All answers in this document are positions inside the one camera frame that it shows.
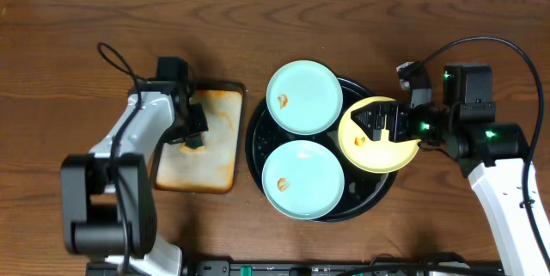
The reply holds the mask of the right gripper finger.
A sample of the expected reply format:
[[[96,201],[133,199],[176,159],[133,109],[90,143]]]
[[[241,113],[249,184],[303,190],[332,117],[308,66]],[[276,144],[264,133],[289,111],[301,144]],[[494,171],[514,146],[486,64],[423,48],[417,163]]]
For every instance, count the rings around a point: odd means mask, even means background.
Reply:
[[[351,120],[359,126],[370,141],[379,141],[382,138],[382,131],[386,125],[386,115],[358,114],[351,117]]]
[[[383,101],[374,101],[351,112],[351,119],[366,128],[383,128],[386,124],[389,105]]]

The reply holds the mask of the green yellow sponge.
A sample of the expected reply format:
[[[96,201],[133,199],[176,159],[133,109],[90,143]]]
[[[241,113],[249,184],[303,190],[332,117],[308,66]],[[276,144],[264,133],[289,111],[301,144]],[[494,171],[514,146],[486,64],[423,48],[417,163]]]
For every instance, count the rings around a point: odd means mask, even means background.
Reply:
[[[186,137],[184,143],[180,146],[182,154],[200,154],[206,152],[205,143],[201,133]]]

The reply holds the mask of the yellow plate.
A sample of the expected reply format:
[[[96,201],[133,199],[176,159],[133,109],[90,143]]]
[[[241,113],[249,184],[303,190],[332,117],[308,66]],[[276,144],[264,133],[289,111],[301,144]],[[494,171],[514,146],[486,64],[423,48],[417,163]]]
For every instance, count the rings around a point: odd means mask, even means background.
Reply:
[[[389,130],[382,129],[381,139],[371,141],[351,120],[351,111],[374,101],[392,101],[385,96],[371,96],[352,104],[339,122],[339,147],[356,167],[375,174],[386,174],[406,166],[416,156],[419,139],[401,143],[389,141]]]

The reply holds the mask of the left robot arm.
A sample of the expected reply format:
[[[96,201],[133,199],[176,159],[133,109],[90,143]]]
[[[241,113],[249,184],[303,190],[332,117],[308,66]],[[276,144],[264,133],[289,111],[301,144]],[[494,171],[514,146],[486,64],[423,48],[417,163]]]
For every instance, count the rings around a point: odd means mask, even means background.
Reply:
[[[61,164],[64,246],[118,275],[181,275],[180,247],[157,232],[149,160],[164,144],[198,141],[207,129],[194,86],[152,80],[130,90],[113,129],[88,153]]]

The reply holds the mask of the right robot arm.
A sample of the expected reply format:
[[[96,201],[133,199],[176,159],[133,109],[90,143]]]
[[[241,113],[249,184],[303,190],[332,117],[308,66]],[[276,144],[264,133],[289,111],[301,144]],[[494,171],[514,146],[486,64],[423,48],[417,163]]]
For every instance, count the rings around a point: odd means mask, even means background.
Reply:
[[[455,160],[480,201],[508,275],[547,275],[543,252],[549,221],[529,158],[534,146],[521,127],[497,123],[492,99],[492,69],[487,64],[446,64],[443,104],[431,102],[431,82],[424,66],[398,69],[410,101],[374,100],[351,111],[351,121],[372,143],[391,146],[408,141],[442,145]]]

